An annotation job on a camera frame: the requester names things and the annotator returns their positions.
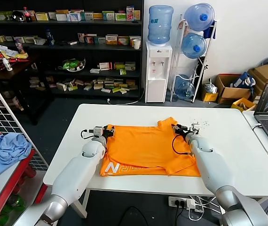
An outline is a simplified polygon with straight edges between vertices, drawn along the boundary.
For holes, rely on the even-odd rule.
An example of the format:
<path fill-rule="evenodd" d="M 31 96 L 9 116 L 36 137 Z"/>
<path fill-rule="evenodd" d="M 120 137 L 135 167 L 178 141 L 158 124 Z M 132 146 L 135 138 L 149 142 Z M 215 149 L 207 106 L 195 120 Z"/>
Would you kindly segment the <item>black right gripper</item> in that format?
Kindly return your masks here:
<path fill-rule="evenodd" d="M 192 130 L 188 127 L 181 127 L 180 124 L 172 124 L 172 129 L 175 129 L 176 135 L 181 135 L 183 137 L 187 136 Z"/>

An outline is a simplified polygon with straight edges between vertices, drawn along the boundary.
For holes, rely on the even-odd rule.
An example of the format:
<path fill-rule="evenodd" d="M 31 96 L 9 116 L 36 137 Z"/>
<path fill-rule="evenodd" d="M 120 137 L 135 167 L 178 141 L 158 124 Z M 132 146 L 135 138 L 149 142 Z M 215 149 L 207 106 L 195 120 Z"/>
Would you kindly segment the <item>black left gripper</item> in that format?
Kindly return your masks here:
<path fill-rule="evenodd" d="M 106 125 L 104 126 L 104 131 L 103 131 L 103 134 L 102 136 L 105 138 L 105 139 L 108 139 L 109 137 L 113 137 L 114 134 L 115 134 L 115 126 L 114 125 Z"/>

